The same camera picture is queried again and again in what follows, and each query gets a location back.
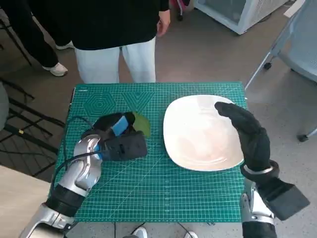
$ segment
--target black sweater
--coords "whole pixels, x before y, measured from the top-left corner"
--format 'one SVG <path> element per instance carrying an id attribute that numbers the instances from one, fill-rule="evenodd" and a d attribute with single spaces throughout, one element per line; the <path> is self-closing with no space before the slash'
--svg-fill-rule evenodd
<path id="1" fill-rule="evenodd" d="M 60 2 L 73 44 L 81 50 L 107 49 L 149 41 L 157 33 L 159 11 L 168 10 L 169 7 L 168 0 Z"/>

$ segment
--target chair wheel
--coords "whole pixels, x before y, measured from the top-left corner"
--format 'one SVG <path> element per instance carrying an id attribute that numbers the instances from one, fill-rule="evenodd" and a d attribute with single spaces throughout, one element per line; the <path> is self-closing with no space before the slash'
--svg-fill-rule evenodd
<path id="1" fill-rule="evenodd" d="M 183 19 L 184 19 L 184 18 L 183 18 L 183 15 L 178 15 L 178 16 L 177 16 L 177 20 L 178 20 L 178 21 L 183 21 Z"/>
<path id="2" fill-rule="evenodd" d="M 272 63 L 266 63 L 263 68 L 269 70 L 272 67 Z"/>
<path id="3" fill-rule="evenodd" d="M 308 138 L 306 135 L 298 135 L 298 136 L 297 136 L 297 139 L 298 139 L 300 142 L 305 142 L 305 141 L 307 141 L 309 138 Z"/>

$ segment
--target green leaf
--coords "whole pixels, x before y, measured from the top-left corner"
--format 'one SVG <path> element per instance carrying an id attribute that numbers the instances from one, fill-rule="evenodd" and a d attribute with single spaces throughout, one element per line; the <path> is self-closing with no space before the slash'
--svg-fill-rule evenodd
<path id="1" fill-rule="evenodd" d="M 151 124 L 149 120 L 137 112 L 133 112 L 133 115 L 135 117 L 135 121 L 133 124 L 133 127 L 136 131 L 142 131 L 143 134 L 149 138 L 151 136 Z"/>

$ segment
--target white pants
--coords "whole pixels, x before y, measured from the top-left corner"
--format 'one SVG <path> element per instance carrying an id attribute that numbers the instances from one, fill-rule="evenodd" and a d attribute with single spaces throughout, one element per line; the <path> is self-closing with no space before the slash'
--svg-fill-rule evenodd
<path id="1" fill-rule="evenodd" d="M 123 46 L 122 54 L 134 82 L 155 82 L 155 37 Z M 78 70 L 85 83 L 119 83 L 120 47 L 86 51 L 75 49 Z"/>

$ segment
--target green cutting mat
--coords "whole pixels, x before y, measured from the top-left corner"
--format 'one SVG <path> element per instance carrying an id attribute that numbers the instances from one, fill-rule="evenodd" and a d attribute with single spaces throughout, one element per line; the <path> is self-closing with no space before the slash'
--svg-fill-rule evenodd
<path id="1" fill-rule="evenodd" d="M 68 119 L 80 115 L 95 122 L 102 115 L 138 111 L 151 123 L 147 157 L 129 162 L 103 162 L 102 176 L 78 211 L 78 221 L 240 221 L 243 178 L 238 166 L 220 172 L 194 172 L 174 164 L 166 153 L 162 127 L 165 110 L 177 98 L 194 94 L 224 96 L 246 107 L 239 82 L 82 84 L 75 88 Z M 80 120 L 69 125 L 68 158 L 87 128 Z M 57 164 L 62 160 L 60 153 Z"/>

